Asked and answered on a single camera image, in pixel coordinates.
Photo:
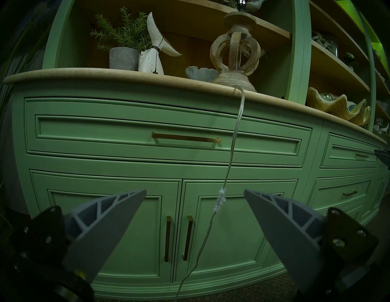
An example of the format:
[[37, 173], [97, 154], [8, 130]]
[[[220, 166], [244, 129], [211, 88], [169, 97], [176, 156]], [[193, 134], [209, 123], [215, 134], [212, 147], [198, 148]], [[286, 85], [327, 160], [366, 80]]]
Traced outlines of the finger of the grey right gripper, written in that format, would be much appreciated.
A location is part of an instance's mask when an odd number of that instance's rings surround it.
[[375, 156], [390, 170], [390, 152], [382, 149], [374, 150]]

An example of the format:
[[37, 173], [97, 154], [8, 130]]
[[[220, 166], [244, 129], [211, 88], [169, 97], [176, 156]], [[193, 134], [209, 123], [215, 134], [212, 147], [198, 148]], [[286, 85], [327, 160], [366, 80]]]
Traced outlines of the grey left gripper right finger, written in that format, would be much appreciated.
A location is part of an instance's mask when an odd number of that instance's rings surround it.
[[346, 291], [368, 274], [378, 239], [341, 209], [324, 216], [274, 194], [245, 189], [244, 197], [298, 291]]

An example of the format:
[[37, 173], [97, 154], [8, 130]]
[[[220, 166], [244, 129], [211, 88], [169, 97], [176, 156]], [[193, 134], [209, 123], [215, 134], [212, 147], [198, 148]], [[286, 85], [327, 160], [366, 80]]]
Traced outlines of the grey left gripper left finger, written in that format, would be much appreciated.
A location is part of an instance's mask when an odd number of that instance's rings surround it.
[[18, 230], [18, 253], [33, 262], [81, 271], [91, 283], [124, 236], [146, 190], [105, 196], [68, 214], [52, 206]]

